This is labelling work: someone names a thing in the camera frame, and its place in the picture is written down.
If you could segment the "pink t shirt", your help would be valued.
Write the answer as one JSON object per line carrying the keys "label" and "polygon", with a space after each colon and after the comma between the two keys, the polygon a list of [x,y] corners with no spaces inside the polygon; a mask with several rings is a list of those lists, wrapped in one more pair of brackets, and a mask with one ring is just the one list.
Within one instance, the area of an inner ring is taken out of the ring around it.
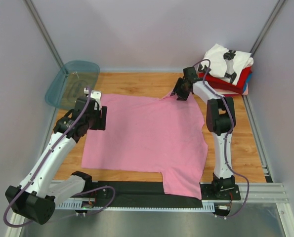
{"label": "pink t shirt", "polygon": [[194,97],[104,94],[102,103],[106,129],[88,131],[83,168],[159,172],[166,194],[201,199],[208,145]]}

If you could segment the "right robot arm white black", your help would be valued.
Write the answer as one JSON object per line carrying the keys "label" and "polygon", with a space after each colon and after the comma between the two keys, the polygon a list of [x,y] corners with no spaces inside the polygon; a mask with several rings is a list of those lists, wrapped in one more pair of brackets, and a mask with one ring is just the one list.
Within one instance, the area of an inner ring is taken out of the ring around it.
{"label": "right robot arm white black", "polygon": [[186,101],[193,93],[207,106],[206,126],[214,139],[215,167],[211,182],[211,193],[216,199],[223,199],[229,190],[235,188],[235,177],[231,163],[232,132],[236,125],[234,101],[213,89],[204,78],[198,77],[194,67],[183,69],[171,95]]}

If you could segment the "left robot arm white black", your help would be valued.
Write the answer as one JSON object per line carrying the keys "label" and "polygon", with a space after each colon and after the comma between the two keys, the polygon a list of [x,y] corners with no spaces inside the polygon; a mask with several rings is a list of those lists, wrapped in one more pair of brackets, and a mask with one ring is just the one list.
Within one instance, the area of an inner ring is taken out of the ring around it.
{"label": "left robot arm white black", "polygon": [[87,198],[97,191],[92,177],[80,171],[56,186],[50,184],[65,157],[89,130],[105,130],[107,107],[101,105],[101,97],[100,91],[86,91],[79,97],[75,107],[56,123],[48,146],[29,174],[18,186],[7,188],[5,197],[9,205],[3,215],[6,225],[16,227],[7,220],[10,210],[30,222],[45,224],[56,206],[68,198]]}

